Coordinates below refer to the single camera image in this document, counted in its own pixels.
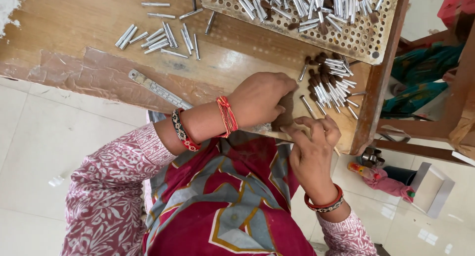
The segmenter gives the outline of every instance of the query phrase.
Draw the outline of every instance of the bangle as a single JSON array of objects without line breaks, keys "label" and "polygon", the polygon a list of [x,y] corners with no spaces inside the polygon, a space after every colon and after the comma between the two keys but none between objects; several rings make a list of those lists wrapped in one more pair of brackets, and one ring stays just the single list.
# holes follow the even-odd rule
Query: bangle
[{"label": "bangle", "polygon": [[181,124],[180,114],[182,111],[184,111],[184,109],[182,108],[175,109],[171,113],[171,122],[173,123],[173,127],[175,128],[175,131],[177,132],[178,138],[180,139],[181,143],[183,143],[187,150],[195,152],[201,148],[201,144],[195,144],[188,136],[188,133]]},{"label": "bangle", "polygon": [[329,212],[338,208],[343,203],[344,195],[343,195],[343,190],[341,190],[341,188],[337,184],[334,184],[334,185],[336,189],[338,190],[338,196],[336,197],[335,201],[333,201],[330,204],[322,205],[322,206],[313,205],[313,204],[310,204],[309,202],[310,197],[307,195],[307,193],[305,193],[304,200],[307,207],[316,212]]},{"label": "bangle", "polygon": [[231,132],[238,130],[238,123],[234,117],[234,113],[231,110],[231,104],[228,102],[228,98],[225,96],[220,96],[216,98],[217,105],[219,106],[219,111],[223,117],[224,127],[226,127],[226,133],[219,135],[217,137],[228,138]]}]

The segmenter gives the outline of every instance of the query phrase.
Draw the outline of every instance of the pile of brushes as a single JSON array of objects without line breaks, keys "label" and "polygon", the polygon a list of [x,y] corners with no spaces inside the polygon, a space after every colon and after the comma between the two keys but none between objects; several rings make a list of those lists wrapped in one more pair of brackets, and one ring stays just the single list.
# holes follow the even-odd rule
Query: pile of brushes
[{"label": "pile of brushes", "polygon": [[289,13],[289,5],[293,5],[297,10],[298,21],[291,23],[289,30],[297,29],[303,32],[319,26],[322,34],[328,34],[326,20],[336,31],[341,32],[342,26],[358,22],[358,16],[370,18],[371,23],[377,23],[376,13],[381,7],[383,0],[378,0],[375,4],[372,0],[237,0],[251,20],[259,19],[263,23],[271,18],[271,11],[287,20],[292,20],[293,14]]},{"label": "pile of brushes", "polygon": [[329,58],[324,52],[318,54],[315,59],[306,57],[306,64],[299,81],[302,81],[308,65],[318,65],[318,72],[310,69],[308,90],[310,90],[310,98],[315,101],[320,112],[326,115],[325,108],[335,108],[338,113],[341,113],[340,107],[346,107],[355,119],[358,116],[350,107],[350,105],[359,108],[359,105],[349,100],[350,96],[362,95],[366,92],[354,93],[349,91],[349,88],[355,88],[356,82],[345,79],[344,77],[353,76],[350,70],[350,65],[345,56],[338,53],[333,53],[333,58]]}]

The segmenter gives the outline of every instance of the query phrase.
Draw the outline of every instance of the pink patterned sleeve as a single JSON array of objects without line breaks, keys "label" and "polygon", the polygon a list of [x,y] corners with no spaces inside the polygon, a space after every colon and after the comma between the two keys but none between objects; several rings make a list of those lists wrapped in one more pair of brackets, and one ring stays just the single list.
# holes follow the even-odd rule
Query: pink patterned sleeve
[{"label": "pink patterned sleeve", "polygon": [[61,255],[141,255],[142,181],[174,159],[152,123],[87,156],[71,175]]},{"label": "pink patterned sleeve", "polygon": [[351,211],[348,218],[340,223],[330,223],[318,216],[324,239],[330,247],[325,256],[377,256],[370,236],[361,220]]}]

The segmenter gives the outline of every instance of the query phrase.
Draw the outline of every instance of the woman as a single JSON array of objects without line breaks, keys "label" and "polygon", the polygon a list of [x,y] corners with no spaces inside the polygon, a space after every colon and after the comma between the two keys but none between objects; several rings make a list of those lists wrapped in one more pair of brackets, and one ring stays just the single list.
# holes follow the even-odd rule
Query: woman
[{"label": "woman", "polygon": [[[295,119],[310,139],[282,127],[291,152],[244,132],[213,138],[275,120],[285,111],[278,101],[296,88],[283,73],[256,73],[227,99],[175,110],[86,157],[71,176],[62,255],[314,255],[290,216],[299,184],[319,211],[328,255],[376,255],[330,178],[341,134],[329,116]],[[154,204],[144,224],[146,179]]]}]

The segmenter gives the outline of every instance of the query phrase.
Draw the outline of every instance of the wooden work table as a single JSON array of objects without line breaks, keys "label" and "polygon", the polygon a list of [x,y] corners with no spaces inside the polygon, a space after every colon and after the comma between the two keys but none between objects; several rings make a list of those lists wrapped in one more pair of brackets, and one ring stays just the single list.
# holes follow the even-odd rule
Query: wooden work table
[{"label": "wooden work table", "polygon": [[[171,3],[171,7],[142,7],[141,1]],[[373,140],[407,3],[408,0],[399,0],[397,4],[383,64],[359,63],[351,67],[355,73],[351,79],[358,82],[352,92],[368,92],[364,97],[352,97],[362,104],[355,109],[359,120],[354,120],[346,109],[342,114],[329,113],[342,132],[337,145],[342,153],[360,154]],[[162,19],[147,17],[147,12],[178,17],[191,10],[190,0],[26,0],[11,18],[19,20],[21,26],[7,25],[3,39],[9,43],[0,42],[0,75],[170,112],[173,106],[124,73],[135,68],[198,105],[231,93],[246,77],[259,71],[284,72],[297,79],[305,56],[325,51],[221,14],[206,36],[210,10],[182,21],[165,19],[181,45],[179,53],[186,54],[181,23],[187,23],[190,34],[197,34],[200,61],[194,55],[189,59],[160,52],[145,55],[139,44],[123,51],[114,46],[132,23],[139,29],[136,36],[162,27]],[[308,76],[294,94],[294,117],[309,116],[298,98],[309,94],[307,79]],[[283,133],[255,131],[288,138]]]}]

